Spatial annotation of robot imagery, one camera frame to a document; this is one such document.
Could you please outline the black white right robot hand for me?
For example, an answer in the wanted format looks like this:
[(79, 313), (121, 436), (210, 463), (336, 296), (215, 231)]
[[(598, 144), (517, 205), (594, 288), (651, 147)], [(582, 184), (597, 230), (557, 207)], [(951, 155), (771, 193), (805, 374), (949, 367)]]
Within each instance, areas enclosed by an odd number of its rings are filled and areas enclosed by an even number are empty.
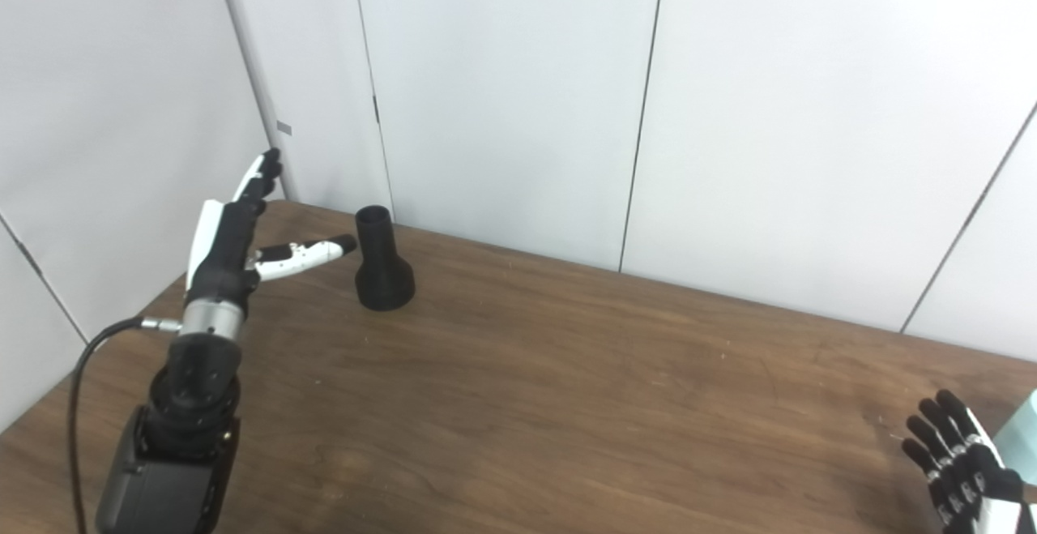
[(973, 411), (952, 391), (922, 399), (900, 448), (925, 477), (944, 533), (1034, 533), (1035, 504)]

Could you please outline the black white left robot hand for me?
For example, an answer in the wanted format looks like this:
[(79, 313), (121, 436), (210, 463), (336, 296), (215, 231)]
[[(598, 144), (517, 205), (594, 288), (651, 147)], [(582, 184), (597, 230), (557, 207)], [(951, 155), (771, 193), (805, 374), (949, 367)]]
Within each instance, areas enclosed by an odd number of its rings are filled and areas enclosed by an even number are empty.
[(203, 204), (186, 269), (185, 304), (222, 301), (247, 309), (249, 297), (267, 280), (289, 278), (330, 263), (358, 249), (349, 234), (282, 243), (252, 250), (267, 196), (282, 172), (281, 150), (271, 147), (252, 162), (231, 201)]

